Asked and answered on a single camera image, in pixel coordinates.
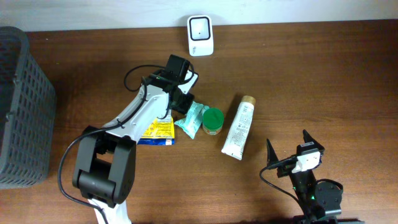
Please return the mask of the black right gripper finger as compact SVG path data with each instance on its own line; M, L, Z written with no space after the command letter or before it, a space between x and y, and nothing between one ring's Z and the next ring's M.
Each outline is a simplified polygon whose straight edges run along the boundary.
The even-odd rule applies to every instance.
M303 140L305 143L313 142L319 150L324 150L324 147L316 141L305 129L303 130Z
M267 147L267 165L271 166L271 165L279 162L279 159L278 159L278 157L275 153L275 150L272 147L272 144L269 139L267 139L266 147Z

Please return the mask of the white cream tube gold cap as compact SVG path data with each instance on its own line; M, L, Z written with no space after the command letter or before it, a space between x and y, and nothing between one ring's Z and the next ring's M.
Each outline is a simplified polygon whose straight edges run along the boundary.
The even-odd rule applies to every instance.
M255 104L256 99L254 97L248 95L242 97L229 129L226 141L221 150L223 154L229 155L240 161L242 160L244 146L252 124Z

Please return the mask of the mint green tissue packet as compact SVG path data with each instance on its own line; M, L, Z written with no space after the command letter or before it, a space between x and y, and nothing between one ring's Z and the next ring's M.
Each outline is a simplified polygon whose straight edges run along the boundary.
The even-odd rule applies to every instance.
M202 122L203 115L210 107L201 103L192 102L186 117L174 122L175 125L182 128L183 131L191 138L194 139L197 131L199 130Z

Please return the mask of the green lid jar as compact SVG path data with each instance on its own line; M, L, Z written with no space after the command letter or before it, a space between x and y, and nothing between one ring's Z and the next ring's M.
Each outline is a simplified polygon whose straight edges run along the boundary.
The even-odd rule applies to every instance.
M218 108L207 109L203 114L203 130L209 135L221 132L224 123L224 114Z

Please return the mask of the yellow snack packet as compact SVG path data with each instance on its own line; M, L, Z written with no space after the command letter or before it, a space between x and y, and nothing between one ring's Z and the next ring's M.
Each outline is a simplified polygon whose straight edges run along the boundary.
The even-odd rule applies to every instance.
M171 115L164 119L156 118L138 141L138 145L171 146L174 144L175 128Z

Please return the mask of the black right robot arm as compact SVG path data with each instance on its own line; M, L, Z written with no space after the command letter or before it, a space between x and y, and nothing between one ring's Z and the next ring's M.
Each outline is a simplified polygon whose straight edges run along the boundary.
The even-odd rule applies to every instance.
M325 148L306 130L303 130L303 144L297 146L296 153L285 159L278 159L270 140L267 140L267 165L261 169L261 180L276 190L292 197L303 214L293 217L294 223L361 223L358 219L337 219L341 215L343 185L331 179L316 179L313 170L322 163ZM279 178L288 176L294 194L270 183L262 173L275 169Z

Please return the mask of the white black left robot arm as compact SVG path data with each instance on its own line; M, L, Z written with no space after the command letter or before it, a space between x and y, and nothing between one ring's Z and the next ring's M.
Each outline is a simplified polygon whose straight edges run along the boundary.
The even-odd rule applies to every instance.
M137 143L155 119L173 110L187 113L193 103L189 90L197 80L193 70L158 70L142 79L136 97L117 117L101 128L88 126L74 140L72 184L98 223L130 223L126 199L134 183Z

